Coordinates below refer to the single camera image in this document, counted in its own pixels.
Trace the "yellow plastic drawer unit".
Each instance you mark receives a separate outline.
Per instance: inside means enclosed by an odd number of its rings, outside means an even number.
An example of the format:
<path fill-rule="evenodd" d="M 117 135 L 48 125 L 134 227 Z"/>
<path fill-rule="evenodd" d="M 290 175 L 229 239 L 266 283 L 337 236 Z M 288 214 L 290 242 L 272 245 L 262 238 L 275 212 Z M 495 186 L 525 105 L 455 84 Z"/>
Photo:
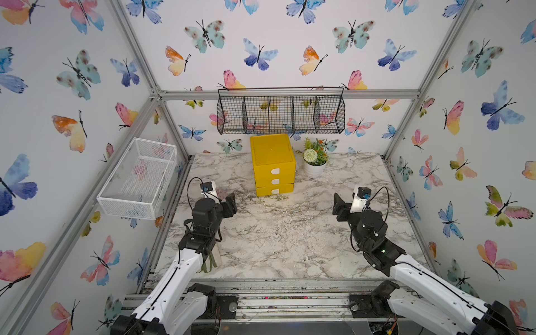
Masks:
<path fill-rule="evenodd" d="M 256 195 L 292 193 L 297 164 L 289 136 L 260 135 L 250 143 Z"/>

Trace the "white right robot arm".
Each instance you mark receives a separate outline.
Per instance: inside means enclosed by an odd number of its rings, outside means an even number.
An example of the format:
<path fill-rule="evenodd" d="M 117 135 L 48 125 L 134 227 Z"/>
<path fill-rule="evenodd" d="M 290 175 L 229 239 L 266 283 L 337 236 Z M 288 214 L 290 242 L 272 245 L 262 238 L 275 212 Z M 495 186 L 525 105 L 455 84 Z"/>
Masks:
<path fill-rule="evenodd" d="M 370 208 L 370 188 L 356 187 L 351 202 L 333 197 L 332 213 L 350 228 L 350 245 L 388 279 L 363 302 L 350 304 L 354 314 L 407 318 L 434 334 L 518 334 L 512 311 L 499 301 L 487 303 L 448 283 L 416 261 L 386 236 L 382 212 Z"/>

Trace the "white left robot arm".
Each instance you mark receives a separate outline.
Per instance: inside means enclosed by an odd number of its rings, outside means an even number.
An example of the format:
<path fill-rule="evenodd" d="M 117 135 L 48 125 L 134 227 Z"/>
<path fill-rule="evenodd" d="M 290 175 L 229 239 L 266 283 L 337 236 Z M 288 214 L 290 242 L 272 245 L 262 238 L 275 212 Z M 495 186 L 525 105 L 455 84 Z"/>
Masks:
<path fill-rule="evenodd" d="M 111 334 L 218 334 L 223 318 L 216 289 L 192 278 L 223 240 L 221 223 L 237 213 L 234 193 L 219 198 L 214 181 L 201 181 L 201 199 L 191 206 L 186 233 L 173 262 L 131 315 L 120 315 Z"/>

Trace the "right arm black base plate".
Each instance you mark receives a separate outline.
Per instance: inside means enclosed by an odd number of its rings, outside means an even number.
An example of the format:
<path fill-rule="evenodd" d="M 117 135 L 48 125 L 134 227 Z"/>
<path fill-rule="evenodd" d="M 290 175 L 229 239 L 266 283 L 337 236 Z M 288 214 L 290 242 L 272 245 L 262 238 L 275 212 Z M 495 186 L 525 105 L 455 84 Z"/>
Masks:
<path fill-rule="evenodd" d="M 348 309 L 353 318 L 382 318 L 393 314 L 388 300 L 400 286 L 393 281 L 384 281 L 369 293 L 349 295 Z"/>

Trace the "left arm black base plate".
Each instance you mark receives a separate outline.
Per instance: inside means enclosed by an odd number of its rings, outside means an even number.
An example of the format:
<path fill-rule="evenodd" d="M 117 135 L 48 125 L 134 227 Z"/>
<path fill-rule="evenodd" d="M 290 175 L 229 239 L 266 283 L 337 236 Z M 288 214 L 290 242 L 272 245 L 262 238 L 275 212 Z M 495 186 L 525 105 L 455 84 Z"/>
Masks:
<path fill-rule="evenodd" d="M 234 320 L 238 310 L 238 298 L 234 295 L 222 295 L 217 293 L 216 288 L 205 284 L 196 283 L 193 290 L 204 294 L 207 305 L 201 320 Z"/>

